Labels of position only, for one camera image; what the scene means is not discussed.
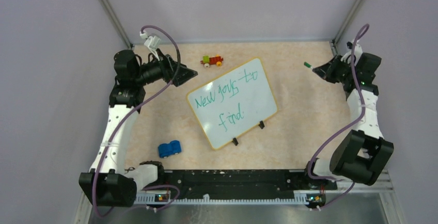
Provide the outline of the green white marker pen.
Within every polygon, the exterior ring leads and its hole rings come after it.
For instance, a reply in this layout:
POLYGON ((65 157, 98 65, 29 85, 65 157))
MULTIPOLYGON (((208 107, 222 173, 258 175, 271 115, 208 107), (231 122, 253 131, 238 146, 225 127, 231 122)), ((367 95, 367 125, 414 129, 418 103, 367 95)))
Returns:
POLYGON ((309 68, 309 69, 313 69, 313 66, 310 65, 310 64, 307 63, 307 62, 304 62, 304 66, 307 67, 307 68, 309 68))

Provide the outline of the yellow-framed whiteboard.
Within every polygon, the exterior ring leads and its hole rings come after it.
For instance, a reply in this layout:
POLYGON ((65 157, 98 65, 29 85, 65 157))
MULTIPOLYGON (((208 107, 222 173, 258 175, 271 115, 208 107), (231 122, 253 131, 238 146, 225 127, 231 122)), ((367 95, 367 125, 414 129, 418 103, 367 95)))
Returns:
POLYGON ((278 112, 260 58, 253 58, 186 95, 213 150, 257 127, 278 112))

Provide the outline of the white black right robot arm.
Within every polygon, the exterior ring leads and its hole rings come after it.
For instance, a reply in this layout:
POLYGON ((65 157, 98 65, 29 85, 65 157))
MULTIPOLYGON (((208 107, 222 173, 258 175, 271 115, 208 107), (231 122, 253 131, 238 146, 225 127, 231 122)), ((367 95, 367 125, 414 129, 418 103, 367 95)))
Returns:
POLYGON ((329 83, 341 83, 350 109, 351 123, 346 137, 329 161, 313 156, 303 174, 303 183, 318 188, 324 180, 346 180, 373 185, 394 151, 384 139, 377 118, 379 90, 372 82, 381 57, 361 53, 355 61, 355 73, 348 63, 350 54, 337 55, 312 71, 329 83))

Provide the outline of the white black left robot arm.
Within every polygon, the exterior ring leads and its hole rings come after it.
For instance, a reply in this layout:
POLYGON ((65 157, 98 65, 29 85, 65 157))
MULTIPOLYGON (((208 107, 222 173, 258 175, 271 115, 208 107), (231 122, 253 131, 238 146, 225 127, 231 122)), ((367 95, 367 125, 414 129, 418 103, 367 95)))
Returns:
POLYGON ((79 185, 93 206, 131 207, 137 192, 146 186, 160 189, 166 176, 159 162, 145 162, 125 171, 128 143, 141 108, 163 90, 145 99, 145 85, 164 80, 166 87, 176 87, 198 75, 197 71, 157 50, 158 56, 147 63, 132 50, 114 56, 115 84, 110 93, 108 120, 95 161, 82 172, 79 185))

